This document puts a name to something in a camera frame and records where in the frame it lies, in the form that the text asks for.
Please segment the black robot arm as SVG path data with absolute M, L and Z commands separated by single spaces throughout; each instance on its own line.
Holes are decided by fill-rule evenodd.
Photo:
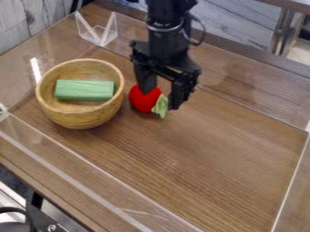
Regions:
M 146 0 L 146 3 L 148 39 L 130 43 L 135 79 L 143 93 L 155 89 L 159 76 L 168 80 L 168 109 L 178 110 L 195 91 L 202 73 L 189 56 L 190 46 L 199 46 L 206 36 L 206 27 L 190 12 L 198 0 Z

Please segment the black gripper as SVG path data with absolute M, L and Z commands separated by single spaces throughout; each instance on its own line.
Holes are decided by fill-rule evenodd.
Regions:
M 178 110 L 197 90 L 201 67 L 187 52 L 189 47 L 201 45 L 202 40 L 191 40 L 190 21 L 172 26 L 147 23 L 147 27 L 148 40 L 132 40 L 130 44 L 136 83 L 140 91 L 148 94 L 158 86 L 158 75 L 172 82 L 168 109 Z

